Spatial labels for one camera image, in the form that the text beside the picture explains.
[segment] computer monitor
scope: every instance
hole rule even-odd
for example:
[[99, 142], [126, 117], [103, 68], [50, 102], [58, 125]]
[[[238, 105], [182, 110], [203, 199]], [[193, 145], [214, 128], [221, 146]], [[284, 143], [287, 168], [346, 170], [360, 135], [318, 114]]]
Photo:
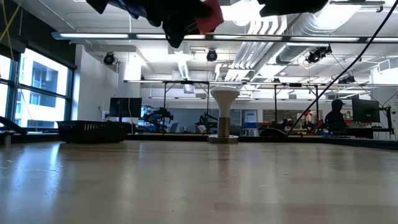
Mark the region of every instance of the computer monitor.
[[380, 123], [379, 102], [353, 99], [353, 119], [356, 122]]
[[122, 121], [122, 118], [140, 118], [141, 104], [142, 98], [111, 98], [109, 116], [118, 117], [119, 122]]

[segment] ceiling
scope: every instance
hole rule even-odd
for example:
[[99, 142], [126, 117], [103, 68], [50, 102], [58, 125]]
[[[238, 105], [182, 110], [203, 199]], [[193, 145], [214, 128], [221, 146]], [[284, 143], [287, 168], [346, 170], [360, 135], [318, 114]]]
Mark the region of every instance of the ceiling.
[[[60, 32], [135, 32], [135, 33], [163, 33], [160, 28], [152, 27], [145, 19], [132, 19], [125, 11], [108, 6], [104, 14], [95, 12], [87, 3], [79, 0], [29, 0], [22, 6], [33, 15], [48, 23]], [[387, 15], [391, 1], [386, 1], [384, 12], [376, 13], [377, 8], [362, 8], [356, 12], [344, 25], [335, 30], [333, 35], [373, 35]], [[288, 17], [288, 24], [295, 16]], [[384, 26], [380, 35], [398, 36], [398, 14], [394, 13]], [[241, 27], [233, 21], [226, 21], [217, 28], [218, 34], [246, 34], [249, 25]], [[217, 63], [208, 63], [205, 59], [208, 49], [216, 49], [218, 59], [233, 61], [241, 47], [240, 42], [205, 42], [189, 41], [189, 51], [195, 56], [187, 62], [190, 70], [214, 71]], [[176, 62], [167, 61], [169, 45], [164, 40], [101, 40], [91, 41], [89, 45], [135, 45], [147, 61], [143, 75], [150, 77], [155, 74], [168, 74], [178, 69]], [[362, 44], [332, 44], [333, 55], [343, 67], [347, 67], [363, 49]], [[95, 52], [102, 57], [105, 52]], [[366, 81], [369, 69], [388, 57], [398, 55], [398, 46], [392, 44], [372, 45], [365, 53], [363, 61], [354, 66], [357, 81]], [[128, 58], [128, 52], [119, 53], [121, 58]], [[321, 77], [326, 79], [339, 74], [343, 68], [336, 59], [327, 56], [319, 64], [310, 69], [305, 68], [303, 58], [298, 59], [298, 66], [288, 66], [284, 69], [284, 79], [301, 81], [306, 77]]]

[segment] black cloth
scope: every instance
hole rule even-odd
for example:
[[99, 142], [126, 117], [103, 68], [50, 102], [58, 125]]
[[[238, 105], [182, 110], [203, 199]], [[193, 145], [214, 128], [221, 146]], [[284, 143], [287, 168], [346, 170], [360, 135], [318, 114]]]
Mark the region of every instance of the black cloth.
[[200, 0], [86, 0], [102, 13], [106, 4], [113, 5], [138, 19], [145, 17], [149, 24], [162, 26], [169, 44], [178, 48], [186, 35], [200, 34], [195, 18], [210, 16], [212, 9]]
[[282, 16], [287, 14], [311, 12], [316, 13], [325, 7], [328, 0], [257, 0], [265, 4], [260, 16]]
[[343, 114], [339, 111], [328, 113], [325, 118], [325, 124], [328, 126], [329, 131], [342, 131], [347, 127]]

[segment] black basket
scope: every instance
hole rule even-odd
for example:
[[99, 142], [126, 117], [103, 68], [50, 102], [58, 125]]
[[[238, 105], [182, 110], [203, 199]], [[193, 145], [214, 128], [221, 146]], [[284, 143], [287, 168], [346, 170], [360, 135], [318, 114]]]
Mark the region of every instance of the black basket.
[[61, 141], [79, 144], [116, 143], [126, 139], [131, 125], [121, 122], [57, 121]]

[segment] window frame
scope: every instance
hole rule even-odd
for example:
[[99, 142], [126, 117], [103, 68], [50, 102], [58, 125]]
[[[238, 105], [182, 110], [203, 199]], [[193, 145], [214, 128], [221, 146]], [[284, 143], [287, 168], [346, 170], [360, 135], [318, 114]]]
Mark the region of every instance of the window frame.
[[[27, 48], [29, 50], [32, 50], [38, 54], [41, 54], [40, 52], [31, 49], [31, 48]], [[52, 92], [52, 91], [48, 91], [48, 90], [44, 90], [41, 88], [37, 88], [37, 87], [33, 87], [33, 86], [29, 86], [29, 85], [25, 85], [25, 84], [21, 84], [19, 83], [19, 75], [20, 75], [20, 65], [21, 63], [23, 63], [21, 60], [23, 59], [22, 54], [18, 53], [15, 56], [15, 60], [18, 61], [12, 61], [11, 60], [11, 67], [10, 67], [10, 74], [9, 74], [9, 79], [3, 79], [0, 78], [0, 83], [1, 84], [5, 84], [8, 86], [8, 93], [7, 93], [7, 100], [6, 100], [6, 115], [5, 117], [7, 119], [10, 119], [11, 121], [15, 121], [16, 118], [16, 107], [17, 107], [17, 96], [18, 96], [18, 89], [22, 89], [22, 90], [29, 90], [31, 93], [40, 93], [43, 95], [47, 95], [47, 96], [53, 96], [56, 98], [63, 98], [65, 99], [65, 111], [64, 111], [64, 115], [63, 115], [63, 120], [64, 121], [70, 121], [71, 117], [72, 117], [72, 92], [73, 92], [73, 76], [75, 75], [75, 71], [70, 68], [69, 66], [60, 63], [58, 61], [56, 61], [57, 63], [59, 63], [60, 65], [66, 66], [68, 68], [68, 75], [67, 75], [67, 90], [66, 90], [66, 94], [62, 95], [56, 92]], [[24, 128], [27, 131], [35, 131], [35, 128]], [[37, 128], [38, 131], [43, 131], [43, 130], [53, 130], [55, 128]]]

